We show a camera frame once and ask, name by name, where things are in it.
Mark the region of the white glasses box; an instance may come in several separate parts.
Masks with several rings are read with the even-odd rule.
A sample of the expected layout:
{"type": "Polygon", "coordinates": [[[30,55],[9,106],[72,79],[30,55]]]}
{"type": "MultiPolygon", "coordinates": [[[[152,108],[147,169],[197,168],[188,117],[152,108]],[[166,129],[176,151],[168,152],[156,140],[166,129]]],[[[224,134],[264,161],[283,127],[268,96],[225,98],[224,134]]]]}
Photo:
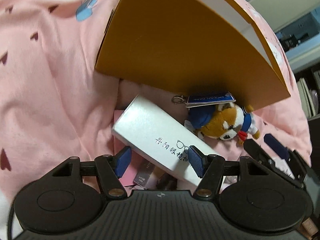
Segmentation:
{"type": "Polygon", "coordinates": [[[215,151],[148,99],[138,95],[124,111],[115,111],[112,134],[143,158],[190,187],[200,178],[189,164],[187,147],[215,151]]]}

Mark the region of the dark shelf with items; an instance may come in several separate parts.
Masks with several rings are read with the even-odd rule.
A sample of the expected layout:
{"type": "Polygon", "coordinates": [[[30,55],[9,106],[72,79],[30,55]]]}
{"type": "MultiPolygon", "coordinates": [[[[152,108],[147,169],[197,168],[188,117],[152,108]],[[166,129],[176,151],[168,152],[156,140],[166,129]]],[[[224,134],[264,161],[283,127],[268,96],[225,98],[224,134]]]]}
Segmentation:
{"type": "Polygon", "coordinates": [[[295,74],[312,143],[311,162],[319,173],[319,63],[295,74]]]}

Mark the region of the grey photo card box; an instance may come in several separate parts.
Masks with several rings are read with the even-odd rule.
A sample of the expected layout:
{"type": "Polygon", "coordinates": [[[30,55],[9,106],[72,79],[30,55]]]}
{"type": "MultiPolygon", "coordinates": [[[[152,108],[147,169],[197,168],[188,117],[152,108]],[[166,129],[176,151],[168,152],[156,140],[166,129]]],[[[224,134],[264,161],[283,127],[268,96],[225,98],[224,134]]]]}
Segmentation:
{"type": "Polygon", "coordinates": [[[140,164],[133,182],[147,190],[172,190],[177,185],[173,176],[147,160],[140,164]]]}

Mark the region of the brown white plush dog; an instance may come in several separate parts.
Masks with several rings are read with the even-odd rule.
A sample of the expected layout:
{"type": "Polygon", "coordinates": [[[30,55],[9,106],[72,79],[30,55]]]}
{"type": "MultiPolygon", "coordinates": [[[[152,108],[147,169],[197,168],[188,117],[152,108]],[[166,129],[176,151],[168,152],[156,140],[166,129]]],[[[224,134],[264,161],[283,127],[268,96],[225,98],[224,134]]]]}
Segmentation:
{"type": "Polygon", "coordinates": [[[215,140],[238,139],[243,144],[251,135],[259,139],[260,131],[255,124],[254,108],[251,105],[239,106],[231,93],[207,96],[174,96],[174,104],[185,104],[188,118],[185,126],[199,138],[215,140]]]}

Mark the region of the pink patterned bed quilt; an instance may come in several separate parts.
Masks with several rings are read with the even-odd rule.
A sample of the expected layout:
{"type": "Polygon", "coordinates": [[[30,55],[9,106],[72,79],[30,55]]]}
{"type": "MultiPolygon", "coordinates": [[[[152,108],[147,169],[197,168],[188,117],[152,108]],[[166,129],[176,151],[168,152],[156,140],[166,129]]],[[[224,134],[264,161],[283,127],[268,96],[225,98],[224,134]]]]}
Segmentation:
{"type": "Polygon", "coordinates": [[[171,94],[94,70],[117,0],[1,0],[1,239],[16,193],[72,155],[115,154],[113,119],[137,94],[178,121],[171,94]]]}

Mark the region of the orange cardboard storage box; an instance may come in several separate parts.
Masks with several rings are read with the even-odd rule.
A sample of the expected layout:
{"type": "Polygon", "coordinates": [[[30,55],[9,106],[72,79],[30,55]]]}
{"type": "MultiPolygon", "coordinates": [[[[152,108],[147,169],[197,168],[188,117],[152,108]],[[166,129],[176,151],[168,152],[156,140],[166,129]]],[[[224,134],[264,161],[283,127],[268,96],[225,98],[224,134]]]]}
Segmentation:
{"type": "Polygon", "coordinates": [[[272,37],[245,0],[119,0],[95,68],[176,95],[230,92],[260,109],[290,95],[272,37]]]}

